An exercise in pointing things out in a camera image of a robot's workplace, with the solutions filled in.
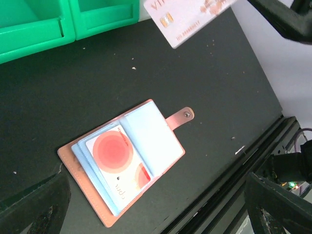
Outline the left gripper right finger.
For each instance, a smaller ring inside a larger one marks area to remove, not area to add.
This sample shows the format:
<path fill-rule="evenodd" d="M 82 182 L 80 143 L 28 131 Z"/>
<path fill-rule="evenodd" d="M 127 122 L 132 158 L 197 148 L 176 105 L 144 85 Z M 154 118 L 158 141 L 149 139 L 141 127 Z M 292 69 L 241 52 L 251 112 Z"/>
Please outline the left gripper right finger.
<path fill-rule="evenodd" d="M 312 232 L 312 204 L 254 173 L 246 179 L 245 204 L 255 234 Z"/>

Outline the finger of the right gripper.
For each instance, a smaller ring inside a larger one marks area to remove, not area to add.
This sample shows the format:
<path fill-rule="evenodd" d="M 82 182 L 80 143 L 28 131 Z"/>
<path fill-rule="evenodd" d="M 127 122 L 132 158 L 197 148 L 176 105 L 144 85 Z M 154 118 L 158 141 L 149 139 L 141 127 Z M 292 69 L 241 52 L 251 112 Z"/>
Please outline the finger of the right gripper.
<path fill-rule="evenodd" d="M 312 2 L 294 0 L 290 7 L 279 0 L 248 1 L 285 39 L 312 43 Z"/>

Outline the red circle credit card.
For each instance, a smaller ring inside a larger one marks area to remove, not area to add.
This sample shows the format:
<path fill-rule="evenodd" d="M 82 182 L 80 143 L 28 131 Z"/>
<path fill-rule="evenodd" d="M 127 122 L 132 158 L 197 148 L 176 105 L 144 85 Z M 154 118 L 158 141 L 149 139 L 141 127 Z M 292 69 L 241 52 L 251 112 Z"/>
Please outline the red circle credit card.
<path fill-rule="evenodd" d="M 120 214 L 153 178 L 120 124 L 79 145 L 99 179 L 98 192 L 108 195 L 108 207 L 114 216 Z"/>

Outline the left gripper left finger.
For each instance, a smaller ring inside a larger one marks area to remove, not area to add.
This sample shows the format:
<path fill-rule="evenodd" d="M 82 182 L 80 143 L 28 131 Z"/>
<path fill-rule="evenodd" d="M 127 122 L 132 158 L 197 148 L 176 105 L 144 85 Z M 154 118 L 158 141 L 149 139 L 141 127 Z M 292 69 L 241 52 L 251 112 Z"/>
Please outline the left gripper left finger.
<path fill-rule="evenodd" d="M 71 190 L 66 173 L 54 174 L 0 202 L 0 232 L 58 234 L 62 228 Z"/>

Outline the pagoda card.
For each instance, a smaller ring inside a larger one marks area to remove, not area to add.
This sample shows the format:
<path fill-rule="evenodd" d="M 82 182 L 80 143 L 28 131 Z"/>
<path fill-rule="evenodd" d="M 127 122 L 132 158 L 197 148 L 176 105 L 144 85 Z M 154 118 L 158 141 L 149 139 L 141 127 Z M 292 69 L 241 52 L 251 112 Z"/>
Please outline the pagoda card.
<path fill-rule="evenodd" d="M 176 49 L 234 3 L 235 0 L 146 0 L 143 6 Z"/>

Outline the pink leather card holder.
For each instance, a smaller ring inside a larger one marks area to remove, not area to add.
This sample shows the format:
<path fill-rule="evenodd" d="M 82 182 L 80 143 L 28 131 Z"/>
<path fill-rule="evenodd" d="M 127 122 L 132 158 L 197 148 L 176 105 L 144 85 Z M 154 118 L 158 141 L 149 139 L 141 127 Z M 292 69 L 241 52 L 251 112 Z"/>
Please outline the pink leather card holder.
<path fill-rule="evenodd" d="M 149 99 L 58 149 L 105 227 L 185 154 L 174 130 L 194 116 L 184 107 L 164 117 Z"/>

